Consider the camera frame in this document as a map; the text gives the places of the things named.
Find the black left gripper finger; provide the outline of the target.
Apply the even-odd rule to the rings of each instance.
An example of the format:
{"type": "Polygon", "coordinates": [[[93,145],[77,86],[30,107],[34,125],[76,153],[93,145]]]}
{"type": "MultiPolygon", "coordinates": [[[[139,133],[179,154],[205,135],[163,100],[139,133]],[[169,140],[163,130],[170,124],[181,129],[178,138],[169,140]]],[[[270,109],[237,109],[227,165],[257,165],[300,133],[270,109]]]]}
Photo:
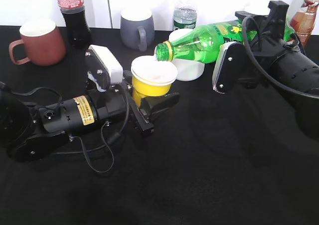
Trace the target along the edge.
{"type": "Polygon", "coordinates": [[[139,129],[143,136],[151,135],[154,132],[155,127],[147,118],[144,117],[132,96],[129,96],[129,106],[132,111],[131,118],[134,126],[139,129]]]}
{"type": "Polygon", "coordinates": [[[141,99],[141,113],[150,122],[154,122],[162,113],[179,102],[178,92],[162,96],[147,96],[141,99]]]}

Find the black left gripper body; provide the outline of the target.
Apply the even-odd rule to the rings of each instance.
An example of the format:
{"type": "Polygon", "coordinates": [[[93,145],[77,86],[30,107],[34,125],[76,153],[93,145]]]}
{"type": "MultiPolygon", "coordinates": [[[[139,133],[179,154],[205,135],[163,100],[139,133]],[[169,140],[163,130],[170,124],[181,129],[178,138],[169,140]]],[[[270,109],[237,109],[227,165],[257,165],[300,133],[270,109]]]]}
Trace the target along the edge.
{"type": "Polygon", "coordinates": [[[123,81],[113,85],[106,92],[99,92],[93,82],[87,79],[86,83],[86,127],[94,127],[104,123],[117,123],[124,118],[124,124],[131,118],[129,96],[132,93],[132,73],[124,72],[123,81]]]}

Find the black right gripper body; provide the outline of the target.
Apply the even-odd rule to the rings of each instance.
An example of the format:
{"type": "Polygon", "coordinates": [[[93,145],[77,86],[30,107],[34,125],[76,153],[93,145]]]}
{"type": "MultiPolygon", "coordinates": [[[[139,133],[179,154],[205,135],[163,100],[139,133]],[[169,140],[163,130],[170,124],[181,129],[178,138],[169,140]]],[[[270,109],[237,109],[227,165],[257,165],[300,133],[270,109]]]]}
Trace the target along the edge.
{"type": "Polygon", "coordinates": [[[272,84],[287,88],[279,79],[270,74],[272,61],[287,51],[289,26],[287,11],[289,5],[281,0],[254,0],[235,12],[242,20],[243,39],[246,53],[252,64],[272,84]]]}

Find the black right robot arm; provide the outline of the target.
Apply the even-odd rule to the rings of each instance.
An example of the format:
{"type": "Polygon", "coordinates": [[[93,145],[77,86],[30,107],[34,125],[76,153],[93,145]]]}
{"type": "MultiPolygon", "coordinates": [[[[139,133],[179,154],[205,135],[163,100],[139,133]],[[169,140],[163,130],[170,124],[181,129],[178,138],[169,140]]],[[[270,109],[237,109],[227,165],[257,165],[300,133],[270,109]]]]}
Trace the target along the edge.
{"type": "Polygon", "coordinates": [[[243,46],[260,74],[294,107],[300,130],[319,138],[319,66],[303,52],[299,37],[284,41],[288,4],[272,0],[268,15],[237,11],[243,46]]]}

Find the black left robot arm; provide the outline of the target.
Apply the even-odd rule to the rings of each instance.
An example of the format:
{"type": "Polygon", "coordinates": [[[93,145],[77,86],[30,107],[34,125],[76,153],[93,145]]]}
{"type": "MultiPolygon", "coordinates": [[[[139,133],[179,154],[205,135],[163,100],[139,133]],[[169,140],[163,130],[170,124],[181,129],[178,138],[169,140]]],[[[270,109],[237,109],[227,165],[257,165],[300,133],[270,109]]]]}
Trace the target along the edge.
{"type": "Polygon", "coordinates": [[[88,79],[84,95],[43,106],[20,101],[20,93],[1,83],[0,145],[9,157],[27,162],[42,159],[74,137],[112,122],[132,121],[143,135],[150,135],[155,129],[153,118],[174,106],[179,94],[147,96],[137,104],[132,88],[129,72],[106,91],[88,79]]]}

